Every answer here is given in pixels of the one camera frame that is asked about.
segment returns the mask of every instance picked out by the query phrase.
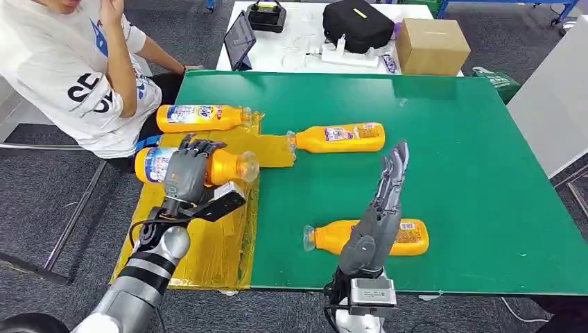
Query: green bag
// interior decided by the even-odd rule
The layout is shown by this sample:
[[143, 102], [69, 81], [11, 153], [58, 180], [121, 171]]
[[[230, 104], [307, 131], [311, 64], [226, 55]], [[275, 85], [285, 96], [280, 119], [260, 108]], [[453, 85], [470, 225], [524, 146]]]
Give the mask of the green bag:
[[472, 76], [490, 80], [505, 104], [521, 89], [521, 85], [505, 73], [494, 73], [484, 67], [474, 67], [472, 70], [474, 71]]

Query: orange bottle lying on side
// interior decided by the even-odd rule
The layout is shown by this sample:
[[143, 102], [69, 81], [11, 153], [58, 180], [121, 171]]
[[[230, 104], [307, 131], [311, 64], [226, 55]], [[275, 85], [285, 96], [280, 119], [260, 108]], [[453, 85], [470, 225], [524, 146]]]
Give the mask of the orange bottle lying on side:
[[162, 105], [157, 109], [157, 126], [164, 133], [197, 130], [230, 130], [251, 126], [251, 109], [228, 105]]
[[[156, 147], [141, 149], [135, 156], [135, 173], [142, 182], [163, 182], [169, 160], [177, 148]], [[234, 155], [217, 149], [209, 157], [207, 182], [223, 185], [231, 179], [252, 182], [259, 175], [259, 161], [251, 151]]]
[[[303, 238], [304, 249], [310, 251], [321, 248], [339, 255], [357, 223], [359, 220], [340, 220], [319, 228], [306, 225]], [[421, 255], [427, 248], [429, 248], [429, 234], [423, 221], [401, 219], [390, 255]]]
[[379, 151], [386, 142], [381, 123], [313, 126], [300, 133], [288, 131], [287, 136], [292, 150], [298, 148], [311, 153]]

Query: white t-shirt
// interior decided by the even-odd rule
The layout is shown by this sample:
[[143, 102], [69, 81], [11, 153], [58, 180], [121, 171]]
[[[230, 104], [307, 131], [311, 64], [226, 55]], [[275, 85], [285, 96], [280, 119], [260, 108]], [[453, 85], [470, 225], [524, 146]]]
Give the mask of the white t-shirt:
[[[131, 56], [137, 113], [121, 118], [123, 100], [106, 78], [108, 47], [100, 0], [82, 0], [62, 15], [32, 0], [0, 0], [0, 74], [80, 146], [101, 158], [131, 156], [145, 119], [159, 107], [161, 89]], [[130, 53], [145, 33], [122, 21]]]

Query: robotic arm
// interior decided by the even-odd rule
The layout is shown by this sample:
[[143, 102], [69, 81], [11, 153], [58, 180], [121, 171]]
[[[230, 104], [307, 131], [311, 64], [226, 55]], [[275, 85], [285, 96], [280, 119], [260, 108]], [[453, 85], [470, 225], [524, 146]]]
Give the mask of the robotic arm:
[[[135, 223], [129, 238], [133, 253], [94, 311], [73, 332], [145, 332], [161, 303], [178, 262], [190, 247], [186, 230], [192, 219], [216, 221], [245, 203], [243, 191], [233, 182], [206, 187], [208, 158], [222, 142], [184, 138], [169, 160], [164, 179], [166, 197], [149, 219]], [[132, 231], [141, 226], [139, 242]]]
[[394, 284], [383, 265], [400, 224], [406, 141], [394, 146], [382, 162], [376, 194], [343, 247], [333, 280], [325, 286], [329, 298], [325, 316], [336, 332], [380, 332], [383, 318], [396, 305]]
[[[180, 150], [168, 162], [164, 179], [166, 197], [161, 207], [154, 207], [148, 220], [131, 226], [133, 252], [127, 264], [98, 306], [73, 332], [145, 332], [173, 272], [190, 247], [186, 230], [190, 221], [217, 221], [245, 204], [243, 191], [233, 182], [220, 187], [205, 186], [208, 159], [225, 144], [190, 141], [191, 136], [186, 136]], [[345, 244], [333, 280], [325, 286], [324, 293], [329, 298], [325, 316], [336, 332], [380, 333], [383, 318], [389, 317], [396, 305], [394, 285], [386, 277], [383, 265], [399, 229], [399, 199], [407, 164], [408, 146], [400, 141], [390, 156], [383, 158], [376, 194]], [[139, 241], [134, 244], [132, 231], [138, 226]], [[68, 332], [53, 317], [32, 315], [34, 321], [45, 325], [31, 328], [23, 322], [30, 322], [32, 317], [16, 316], [0, 322], [0, 331], [14, 332], [15, 327], [27, 327], [27, 332]]]

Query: black bag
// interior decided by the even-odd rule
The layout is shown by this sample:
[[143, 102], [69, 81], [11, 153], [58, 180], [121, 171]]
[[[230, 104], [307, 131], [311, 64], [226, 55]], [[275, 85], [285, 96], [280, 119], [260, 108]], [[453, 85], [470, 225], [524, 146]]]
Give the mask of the black bag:
[[322, 12], [325, 37], [333, 44], [345, 34], [345, 49], [365, 53], [390, 41], [394, 22], [364, 0], [342, 0], [330, 3]]

